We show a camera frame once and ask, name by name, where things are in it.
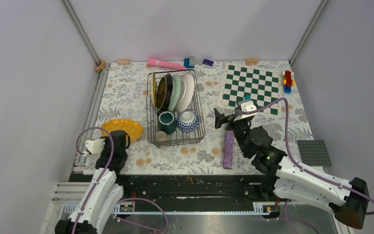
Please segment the purple glitter microphone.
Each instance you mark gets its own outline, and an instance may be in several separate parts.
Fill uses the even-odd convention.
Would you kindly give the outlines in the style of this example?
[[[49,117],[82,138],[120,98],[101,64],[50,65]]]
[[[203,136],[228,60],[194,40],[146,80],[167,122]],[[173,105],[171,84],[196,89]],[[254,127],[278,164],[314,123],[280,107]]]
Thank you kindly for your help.
[[[233,148],[234,148],[234,133],[229,130],[226,131],[224,136],[224,159],[223,168],[231,169],[233,163]]]

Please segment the white plate green red rim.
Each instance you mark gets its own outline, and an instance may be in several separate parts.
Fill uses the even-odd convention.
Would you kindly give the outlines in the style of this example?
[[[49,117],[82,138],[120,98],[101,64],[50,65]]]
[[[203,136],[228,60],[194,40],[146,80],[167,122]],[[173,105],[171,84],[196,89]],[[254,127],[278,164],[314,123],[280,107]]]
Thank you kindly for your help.
[[[189,106],[195,89],[194,77],[191,74],[185,74],[181,77],[181,90],[179,99],[175,106],[175,111],[181,113]]]

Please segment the mint green plate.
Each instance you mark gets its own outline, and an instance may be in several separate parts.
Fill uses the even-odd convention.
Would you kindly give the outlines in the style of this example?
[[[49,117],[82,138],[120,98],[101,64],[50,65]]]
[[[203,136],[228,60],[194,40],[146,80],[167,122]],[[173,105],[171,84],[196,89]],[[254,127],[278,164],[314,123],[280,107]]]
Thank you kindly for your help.
[[[172,81],[173,81],[173,89],[171,92],[170,103],[167,109],[170,112],[172,112],[175,109],[175,106],[178,102],[180,91],[181,91],[180,77],[177,74],[175,74],[172,76]]]

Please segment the black glossy plate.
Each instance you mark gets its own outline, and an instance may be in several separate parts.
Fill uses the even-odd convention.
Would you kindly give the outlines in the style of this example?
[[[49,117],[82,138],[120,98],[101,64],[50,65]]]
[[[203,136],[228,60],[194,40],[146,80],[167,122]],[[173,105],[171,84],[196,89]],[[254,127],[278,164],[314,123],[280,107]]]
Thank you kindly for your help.
[[[166,111],[169,107],[173,90],[173,80],[171,74],[164,75],[157,88],[156,107],[160,112]]]

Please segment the yellow polka dot plate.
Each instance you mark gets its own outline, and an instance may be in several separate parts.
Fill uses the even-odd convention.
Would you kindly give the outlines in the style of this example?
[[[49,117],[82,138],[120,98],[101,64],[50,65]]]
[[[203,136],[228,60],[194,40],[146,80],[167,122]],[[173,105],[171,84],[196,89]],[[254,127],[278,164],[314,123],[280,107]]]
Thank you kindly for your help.
[[[103,123],[101,128],[107,130],[109,133],[116,130],[125,131],[130,136],[131,142],[137,141],[143,133],[141,124],[131,119],[112,119]]]

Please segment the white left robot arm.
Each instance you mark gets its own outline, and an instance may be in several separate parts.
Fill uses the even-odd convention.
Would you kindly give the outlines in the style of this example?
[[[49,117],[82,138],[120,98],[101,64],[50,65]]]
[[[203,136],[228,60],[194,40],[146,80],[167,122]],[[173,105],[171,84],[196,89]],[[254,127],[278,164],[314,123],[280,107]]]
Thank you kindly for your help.
[[[107,136],[85,142],[84,156],[99,154],[96,171],[76,209],[66,220],[59,220],[56,234],[100,234],[119,200],[131,196],[131,186],[117,182],[125,166],[131,144],[130,136],[123,130],[107,133]]]

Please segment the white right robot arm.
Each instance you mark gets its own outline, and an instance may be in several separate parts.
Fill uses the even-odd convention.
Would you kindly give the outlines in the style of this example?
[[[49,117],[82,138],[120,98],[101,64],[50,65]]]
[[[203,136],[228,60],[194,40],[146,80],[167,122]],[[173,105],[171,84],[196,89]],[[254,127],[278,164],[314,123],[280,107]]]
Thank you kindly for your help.
[[[251,159],[252,166],[265,175],[260,185],[264,200],[274,198],[301,201],[332,214],[340,223],[363,229],[370,202],[365,180],[339,178],[318,171],[293,158],[290,148],[284,152],[272,145],[273,139],[262,127],[252,127],[257,109],[250,100],[238,102],[235,113],[215,113],[215,128],[226,125],[234,134],[243,157]]]

